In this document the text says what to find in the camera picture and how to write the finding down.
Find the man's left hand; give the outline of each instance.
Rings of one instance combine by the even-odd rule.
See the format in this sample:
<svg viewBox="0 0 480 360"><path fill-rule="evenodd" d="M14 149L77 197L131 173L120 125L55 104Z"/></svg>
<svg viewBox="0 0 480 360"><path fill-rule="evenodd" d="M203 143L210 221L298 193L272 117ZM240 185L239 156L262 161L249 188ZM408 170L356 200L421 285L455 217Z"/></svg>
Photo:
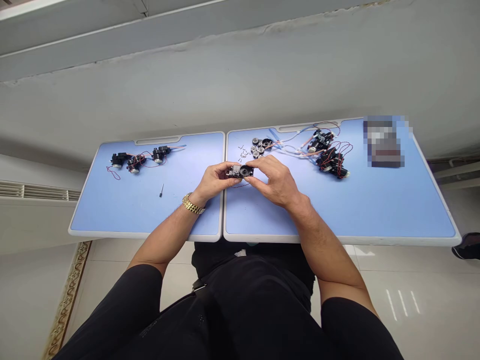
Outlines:
<svg viewBox="0 0 480 360"><path fill-rule="evenodd" d="M204 208L207 201L217 196L222 190L240 183L242 181L241 178L229 178L227 176L227 171L233 165L241 164L238 162L224 161L217 165L207 167L200 184L198 184L195 191L188 197L191 203Z"/></svg>

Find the tile floor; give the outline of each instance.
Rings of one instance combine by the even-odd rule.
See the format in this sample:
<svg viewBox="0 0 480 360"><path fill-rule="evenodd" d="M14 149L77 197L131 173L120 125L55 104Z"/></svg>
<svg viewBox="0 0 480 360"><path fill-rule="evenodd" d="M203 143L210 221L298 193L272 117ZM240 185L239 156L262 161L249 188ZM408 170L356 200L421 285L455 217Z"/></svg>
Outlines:
<svg viewBox="0 0 480 360"><path fill-rule="evenodd" d="M142 244L136 239L95 240L66 338L85 321ZM478 359L480 260L460 260L442 247L347 245L380 318L407 360ZM187 242L168 266L160 309L191 291L194 244ZM311 315L320 321L314 287Z"/></svg>

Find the blue table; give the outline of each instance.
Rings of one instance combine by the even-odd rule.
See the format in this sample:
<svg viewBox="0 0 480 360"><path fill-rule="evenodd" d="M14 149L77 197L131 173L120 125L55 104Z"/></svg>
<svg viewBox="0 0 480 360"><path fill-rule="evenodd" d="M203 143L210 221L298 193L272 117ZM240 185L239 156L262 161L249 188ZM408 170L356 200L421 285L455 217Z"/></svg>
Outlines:
<svg viewBox="0 0 480 360"><path fill-rule="evenodd" d="M186 145L172 150L158 167L151 159L138 174L106 167L112 154L140 154L159 146ZM211 132L100 145L83 186L68 232L74 236L145 239L199 184L209 165L225 158L225 134ZM162 197L160 190L164 184ZM211 199L193 226L189 241L216 242L222 234L223 194Z"/></svg>
<svg viewBox="0 0 480 360"><path fill-rule="evenodd" d="M339 180L320 172L307 159L299 159L273 149L266 151L290 168L299 190L310 200L343 244L455 246L461 237L430 172L425 158L408 127L399 126L405 166L370 167L364 145L363 118L335 120L341 133L336 138L348 141L353 150L346 155L344 167L351 175ZM309 124L276 126L230 131L227 134L228 161L241 158L241 147L250 149L252 138L272 137L269 129L284 140ZM287 144L298 147L313 130L300 133ZM254 176L267 182L258 169ZM273 205L252 186L230 188L224 199L223 236L231 242L297 243L297 230L287 212Z"/></svg>

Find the decorative border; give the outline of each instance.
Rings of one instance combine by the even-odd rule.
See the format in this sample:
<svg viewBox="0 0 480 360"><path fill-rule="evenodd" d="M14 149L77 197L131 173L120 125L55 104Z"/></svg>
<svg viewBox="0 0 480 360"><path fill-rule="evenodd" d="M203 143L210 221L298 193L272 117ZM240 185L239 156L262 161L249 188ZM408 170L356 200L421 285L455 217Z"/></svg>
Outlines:
<svg viewBox="0 0 480 360"><path fill-rule="evenodd" d="M72 309L74 307L80 281L85 270L85 264L89 256L92 241L83 241L78 243L75 257L71 264L70 273L66 280L61 302L58 305L55 320L48 336L47 345L41 360L51 360L63 345L67 326L70 321Z"/></svg>

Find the hand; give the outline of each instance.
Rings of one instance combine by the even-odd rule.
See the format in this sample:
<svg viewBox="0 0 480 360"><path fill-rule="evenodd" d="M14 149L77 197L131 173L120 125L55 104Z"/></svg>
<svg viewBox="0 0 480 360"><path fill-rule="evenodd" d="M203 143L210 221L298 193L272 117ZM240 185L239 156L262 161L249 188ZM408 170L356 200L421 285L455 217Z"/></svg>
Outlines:
<svg viewBox="0 0 480 360"><path fill-rule="evenodd" d="M207 201L217 196L222 190L240 183L242 181L241 178L229 178L227 176L227 171L233 165L240 164L238 162L224 161L207 167L200 184L188 197L190 202L204 208Z"/></svg>
<svg viewBox="0 0 480 360"><path fill-rule="evenodd" d="M289 210L306 198L308 199L297 188L289 168L278 161L276 157L268 155L248 161L246 165L260 169L268 177L268 184L253 176L247 176L244 179L275 205Z"/></svg>

